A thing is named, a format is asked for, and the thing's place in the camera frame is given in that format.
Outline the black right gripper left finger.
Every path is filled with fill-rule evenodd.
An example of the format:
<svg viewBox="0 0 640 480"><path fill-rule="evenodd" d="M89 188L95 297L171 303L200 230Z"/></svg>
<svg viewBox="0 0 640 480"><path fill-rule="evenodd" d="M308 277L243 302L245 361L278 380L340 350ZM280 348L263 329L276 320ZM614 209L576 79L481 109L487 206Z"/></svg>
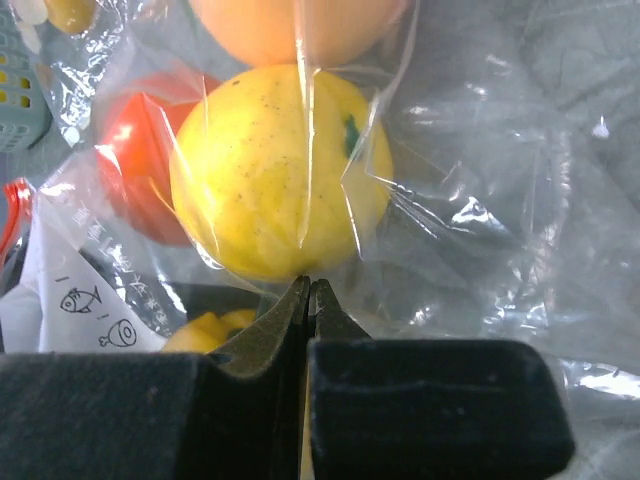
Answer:
<svg viewBox="0 0 640 480"><path fill-rule="evenodd" d="M296 479L310 281L208 354L9 354L5 479Z"/></svg>

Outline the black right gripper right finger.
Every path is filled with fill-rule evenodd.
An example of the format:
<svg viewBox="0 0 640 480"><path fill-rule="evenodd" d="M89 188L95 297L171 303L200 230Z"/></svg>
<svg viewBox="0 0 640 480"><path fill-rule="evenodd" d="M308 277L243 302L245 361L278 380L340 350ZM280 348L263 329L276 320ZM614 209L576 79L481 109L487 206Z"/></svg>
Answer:
<svg viewBox="0 0 640 480"><path fill-rule="evenodd" d="M547 479L575 440L542 356L513 340L380 340L311 288L309 429L319 479Z"/></svg>

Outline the clear red-zip bag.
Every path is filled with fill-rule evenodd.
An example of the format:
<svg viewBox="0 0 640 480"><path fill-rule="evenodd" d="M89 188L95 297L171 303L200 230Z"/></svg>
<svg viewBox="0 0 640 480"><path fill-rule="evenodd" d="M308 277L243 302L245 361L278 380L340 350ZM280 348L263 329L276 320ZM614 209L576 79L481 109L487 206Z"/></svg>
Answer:
<svg viewBox="0 0 640 480"><path fill-rule="evenodd" d="M635 479L635 1L1 5L5 479Z"/></svg>

